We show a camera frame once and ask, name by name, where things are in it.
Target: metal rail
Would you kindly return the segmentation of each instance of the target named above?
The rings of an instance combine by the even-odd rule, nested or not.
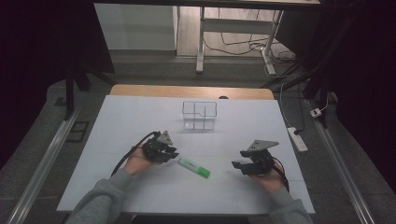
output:
[[[309,104],[307,100],[305,100],[305,105],[309,111],[315,109]],[[326,146],[332,163],[334,164],[335,170],[340,176],[341,181],[344,184],[344,188],[346,189],[347,194],[349,195],[353,206],[355,207],[356,214],[358,215],[361,223],[363,224],[375,224],[373,215],[370,212],[369,207],[367,206],[366,201],[364,201],[361,196],[361,191],[358,186],[355,184],[355,181],[350,174],[347,165],[345,164],[342,155],[340,154],[337,146],[332,140],[332,136],[329,134],[328,130],[323,128],[320,121],[315,119],[315,125],[318,129],[318,133]]]
[[[26,189],[24,190],[14,210],[12,211],[11,216],[8,218],[7,224],[20,224],[26,219],[33,203],[35,202],[35,198],[41,190],[41,187],[43,186],[53,163],[58,157],[59,151],[64,144],[64,140],[66,139],[67,134],[70,132],[87,96],[88,93],[85,92],[80,92],[77,96],[74,112],[71,114],[69,120],[64,120],[59,127],[58,132],[55,134],[52,142],[49,145],[49,148],[46,151],[46,154],[43,156],[43,159],[41,159],[37,169],[35,169],[35,173],[26,186]]]

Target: white table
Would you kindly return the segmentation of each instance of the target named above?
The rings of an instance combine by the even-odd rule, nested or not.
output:
[[[268,213],[266,193],[233,168],[240,150],[255,139],[277,141],[271,147],[290,182],[290,194],[315,213],[295,158],[277,101],[211,100],[218,104],[212,131],[183,129],[182,103],[196,98],[107,96],[58,206],[72,211],[101,178],[109,178],[120,158],[143,136],[167,130],[179,156],[211,171],[208,179],[177,164],[150,168],[131,184],[123,211],[134,214],[259,215]]]

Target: metal frame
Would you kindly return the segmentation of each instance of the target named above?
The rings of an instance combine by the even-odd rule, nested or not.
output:
[[[59,127],[58,132],[55,134],[52,142],[49,145],[49,148],[46,151],[46,154],[43,156],[43,159],[38,164],[35,173],[33,174],[28,185],[26,186],[17,205],[14,207],[11,216],[8,218],[7,224],[23,223],[26,219],[27,215],[30,212],[30,209],[33,206],[33,203],[35,202],[35,198],[37,197],[39,191],[41,190],[41,187],[47,179],[50,169],[56,158],[58,157],[58,154],[64,144],[66,136],[70,132],[82,108],[82,104],[87,96],[88,93],[79,93],[75,104],[75,110],[70,115],[69,119],[64,120]]]
[[[308,111],[314,109],[314,107],[311,106],[308,100],[305,100],[305,105]],[[341,182],[343,183],[344,188],[346,189],[346,192],[351,199],[351,202],[356,210],[356,214],[361,220],[361,223],[374,224],[375,221],[373,215],[371,214],[366,201],[364,201],[363,197],[361,196],[361,191],[353,180],[352,175],[350,174],[347,165],[344,162],[337,146],[332,140],[332,136],[330,135],[329,131],[323,128],[321,122],[318,119],[315,119],[315,126],[317,127],[318,133],[325,147],[327,148],[327,151],[329,152],[329,156],[332,160],[334,168],[337,171],[337,174],[340,177]]]
[[[261,49],[262,57],[265,61],[268,74],[270,76],[276,74],[269,52],[283,11],[278,11],[274,21],[242,21],[205,19],[205,8],[201,7],[200,9],[201,19],[196,64],[197,74],[202,74],[204,72],[204,32],[268,35],[268,41],[265,44],[265,48]]]
[[[317,1],[306,3],[254,1],[254,0],[95,0],[94,3],[125,4],[125,5],[150,5],[150,6],[181,6],[181,7],[229,7],[252,8],[271,10],[301,10],[319,11],[333,10]],[[350,4],[337,4],[337,7],[349,7]]]

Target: hand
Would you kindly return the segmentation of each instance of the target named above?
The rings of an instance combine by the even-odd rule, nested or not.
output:
[[[277,161],[275,161],[275,166],[280,171],[284,172]],[[277,189],[285,187],[282,177],[274,169],[267,175],[250,175],[250,177],[256,180],[268,193],[272,193]]]
[[[131,175],[135,175],[143,173],[153,164],[155,163],[146,159],[142,146],[139,146],[128,158],[128,161],[122,169]]]

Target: floor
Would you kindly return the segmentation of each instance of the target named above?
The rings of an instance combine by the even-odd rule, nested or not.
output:
[[[161,53],[139,53],[111,51],[116,74],[107,74],[118,83],[146,85],[214,86],[259,88],[272,80],[265,75],[260,57],[208,57],[205,59],[205,71],[195,74],[194,52],[183,53],[185,57]],[[276,63],[276,71],[282,73],[289,63]],[[282,79],[281,85],[298,77],[303,71]],[[73,174],[79,155],[88,140],[92,125],[101,104],[111,87],[103,80],[89,75],[92,88],[78,115],[77,123],[85,123],[85,133],[78,127],[67,136],[57,160],[39,191],[35,203],[30,209],[25,223],[64,223],[67,214],[56,212],[68,180]],[[305,183],[316,209],[312,215],[315,223],[361,223],[356,215],[353,201],[340,180],[329,153],[321,140],[315,121],[309,115],[301,90],[306,83],[281,92],[275,92],[275,98],[284,108],[285,118],[292,126],[304,128],[301,133],[308,152],[296,157],[300,163]],[[6,223],[12,210],[21,197],[35,168],[40,163],[53,136],[64,119],[64,82],[55,83],[48,90],[48,100],[20,146],[8,164],[0,171],[0,223]],[[364,153],[364,150],[338,122],[334,113],[336,100],[329,97],[328,130],[340,150],[363,199],[367,202],[375,223],[394,223],[396,220],[396,196],[385,180]],[[251,223],[267,223],[266,217],[250,217]],[[115,223],[129,223],[131,216],[122,214]]]

